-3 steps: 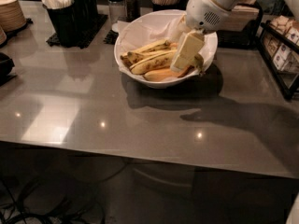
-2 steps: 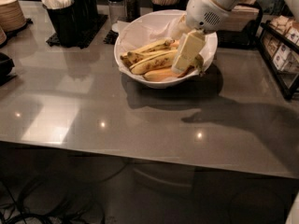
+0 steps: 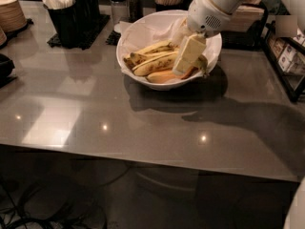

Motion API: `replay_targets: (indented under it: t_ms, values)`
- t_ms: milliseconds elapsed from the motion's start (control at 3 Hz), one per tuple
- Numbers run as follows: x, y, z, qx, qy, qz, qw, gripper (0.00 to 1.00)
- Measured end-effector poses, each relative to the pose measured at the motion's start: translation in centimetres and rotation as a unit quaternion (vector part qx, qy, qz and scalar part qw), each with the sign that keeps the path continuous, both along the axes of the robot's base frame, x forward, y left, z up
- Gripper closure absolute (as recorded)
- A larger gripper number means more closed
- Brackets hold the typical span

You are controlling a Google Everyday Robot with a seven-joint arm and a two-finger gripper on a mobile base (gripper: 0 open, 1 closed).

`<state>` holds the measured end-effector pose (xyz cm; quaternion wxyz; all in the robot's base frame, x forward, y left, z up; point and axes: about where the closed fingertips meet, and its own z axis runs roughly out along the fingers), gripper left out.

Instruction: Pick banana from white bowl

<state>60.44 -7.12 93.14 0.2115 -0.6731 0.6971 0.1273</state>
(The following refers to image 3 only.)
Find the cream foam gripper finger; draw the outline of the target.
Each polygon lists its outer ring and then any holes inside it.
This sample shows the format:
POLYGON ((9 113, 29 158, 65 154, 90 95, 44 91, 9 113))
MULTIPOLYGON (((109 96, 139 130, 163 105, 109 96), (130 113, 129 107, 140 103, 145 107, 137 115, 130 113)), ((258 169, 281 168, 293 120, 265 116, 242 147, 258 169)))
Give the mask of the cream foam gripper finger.
POLYGON ((207 48, 206 38, 199 34, 185 36, 180 44, 177 57, 173 65, 173 73, 182 75, 191 67, 199 70, 207 67, 207 58, 203 52, 207 48))

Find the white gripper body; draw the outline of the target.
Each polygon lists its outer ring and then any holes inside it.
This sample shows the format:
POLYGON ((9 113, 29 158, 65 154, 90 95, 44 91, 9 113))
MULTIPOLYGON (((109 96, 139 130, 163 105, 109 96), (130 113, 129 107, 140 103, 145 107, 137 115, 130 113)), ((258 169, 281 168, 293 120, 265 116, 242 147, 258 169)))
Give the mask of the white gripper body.
POLYGON ((231 18, 213 0, 193 0, 188 8, 187 27, 192 32, 213 37, 225 29, 231 18))

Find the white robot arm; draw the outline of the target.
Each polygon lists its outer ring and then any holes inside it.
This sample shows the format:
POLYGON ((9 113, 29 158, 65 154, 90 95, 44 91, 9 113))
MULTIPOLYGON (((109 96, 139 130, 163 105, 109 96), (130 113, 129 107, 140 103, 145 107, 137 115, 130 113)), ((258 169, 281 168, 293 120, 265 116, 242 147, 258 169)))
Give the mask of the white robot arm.
MULTIPOLYGON (((192 36, 198 39, 213 37, 222 32, 237 8, 245 0, 193 0, 189 5, 186 24, 173 37, 172 43, 179 47, 173 72, 182 75, 191 64, 204 52, 194 44, 192 36)), ((293 35, 297 29, 305 30, 305 0, 280 0, 290 14, 293 30, 281 32, 279 35, 293 35)))

